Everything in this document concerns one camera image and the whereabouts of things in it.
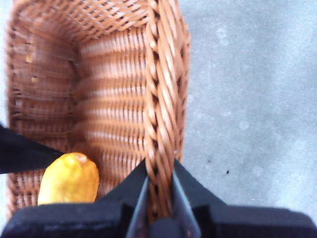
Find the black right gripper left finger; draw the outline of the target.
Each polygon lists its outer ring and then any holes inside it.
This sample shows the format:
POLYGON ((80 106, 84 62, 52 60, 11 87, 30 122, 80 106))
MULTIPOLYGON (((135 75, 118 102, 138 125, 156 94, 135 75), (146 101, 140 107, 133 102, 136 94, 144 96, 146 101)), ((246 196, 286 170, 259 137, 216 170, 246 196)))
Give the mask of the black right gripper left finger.
POLYGON ((26 207, 6 224, 3 238, 123 238, 144 180, 145 162, 94 203, 57 203, 26 207))

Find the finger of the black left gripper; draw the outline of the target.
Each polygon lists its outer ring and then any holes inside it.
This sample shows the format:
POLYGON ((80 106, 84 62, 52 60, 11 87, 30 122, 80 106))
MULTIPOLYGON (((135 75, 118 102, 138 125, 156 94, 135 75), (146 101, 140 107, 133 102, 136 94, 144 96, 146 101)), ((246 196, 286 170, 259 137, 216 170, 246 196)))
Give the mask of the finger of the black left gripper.
POLYGON ((45 169, 60 156, 59 150, 0 127, 1 174, 45 169))

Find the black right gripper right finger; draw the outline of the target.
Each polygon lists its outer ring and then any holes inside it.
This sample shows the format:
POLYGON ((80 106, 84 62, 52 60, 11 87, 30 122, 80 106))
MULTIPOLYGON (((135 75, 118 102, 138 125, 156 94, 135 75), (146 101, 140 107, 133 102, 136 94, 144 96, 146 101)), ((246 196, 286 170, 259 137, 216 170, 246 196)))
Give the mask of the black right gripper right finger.
POLYGON ((284 208, 228 205, 200 184, 178 161, 174 169, 204 238, 315 238, 304 213, 284 208))

